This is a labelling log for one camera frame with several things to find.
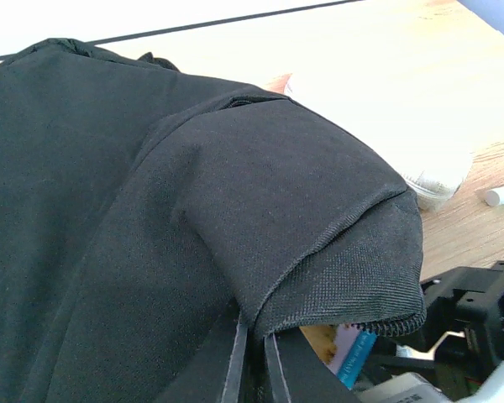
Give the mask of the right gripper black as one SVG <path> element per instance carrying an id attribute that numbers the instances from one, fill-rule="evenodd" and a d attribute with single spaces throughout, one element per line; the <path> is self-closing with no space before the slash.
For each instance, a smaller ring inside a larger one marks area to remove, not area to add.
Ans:
<path id="1" fill-rule="evenodd" d="M 416 332 L 379 338 L 363 374 L 375 384 L 413 372 L 450 399 L 472 397 L 504 362 L 504 261 L 457 267 L 422 284 L 427 320 Z"/>

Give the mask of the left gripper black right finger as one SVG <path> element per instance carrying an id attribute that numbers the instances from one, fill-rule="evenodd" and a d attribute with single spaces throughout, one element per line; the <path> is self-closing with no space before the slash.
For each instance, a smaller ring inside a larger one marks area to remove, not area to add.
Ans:
<path id="1" fill-rule="evenodd" d="M 264 340 L 265 402 L 351 403 L 359 399 L 331 373 L 298 329 Z"/>

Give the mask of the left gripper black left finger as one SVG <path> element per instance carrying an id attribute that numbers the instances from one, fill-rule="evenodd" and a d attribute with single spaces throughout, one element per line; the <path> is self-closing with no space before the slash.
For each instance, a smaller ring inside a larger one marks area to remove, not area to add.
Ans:
<path id="1" fill-rule="evenodd" d="M 189 364 L 159 395 L 166 403 L 244 402 L 248 330 L 237 310 L 215 322 Z"/>

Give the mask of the colourful booklet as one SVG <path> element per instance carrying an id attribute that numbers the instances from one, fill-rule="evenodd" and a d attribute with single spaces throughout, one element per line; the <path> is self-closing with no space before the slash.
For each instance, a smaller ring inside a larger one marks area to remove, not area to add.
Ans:
<path id="1" fill-rule="evenodd" d="M 300 330 L 318 358 L 352 390 L 377 335 L 347 324 L 305 326 Z"/>

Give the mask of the black student bag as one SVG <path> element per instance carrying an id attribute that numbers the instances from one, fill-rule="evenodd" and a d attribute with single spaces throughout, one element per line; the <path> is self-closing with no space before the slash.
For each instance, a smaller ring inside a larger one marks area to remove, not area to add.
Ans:
<path id="1" fill-rule="evenodd" d="M 406 182 L 257 86 L 74 39 L 0 64 L 0 402 L 187 402 L 235 301 L 254 342 L 424 323 Z"/>

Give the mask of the beige pencil case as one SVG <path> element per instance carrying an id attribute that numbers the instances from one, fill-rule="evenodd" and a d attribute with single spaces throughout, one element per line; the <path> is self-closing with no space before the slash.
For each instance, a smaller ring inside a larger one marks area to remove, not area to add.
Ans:
<path id="1" fill-rule="evenodd" d="M 424 211 L 436 211 L 459 190 L 472 166 L 469 147 L 443 130 L 428 110 L 385 99 L 351 98 L 294 73 L 284 93 L 373 149 L 417 193 Z"/>

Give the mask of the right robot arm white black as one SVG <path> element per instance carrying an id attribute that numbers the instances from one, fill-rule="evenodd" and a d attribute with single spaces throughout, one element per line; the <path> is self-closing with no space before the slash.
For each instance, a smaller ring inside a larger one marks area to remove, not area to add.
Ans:
<path id="1" fill-rule="evenodd" d="M 422 283 L 427 320 L 408 336 L 379 338 L 362 375 L 393 400 L 410 383 L 444 399 L 504 402 L 504 261 L 457 267 Z"/>

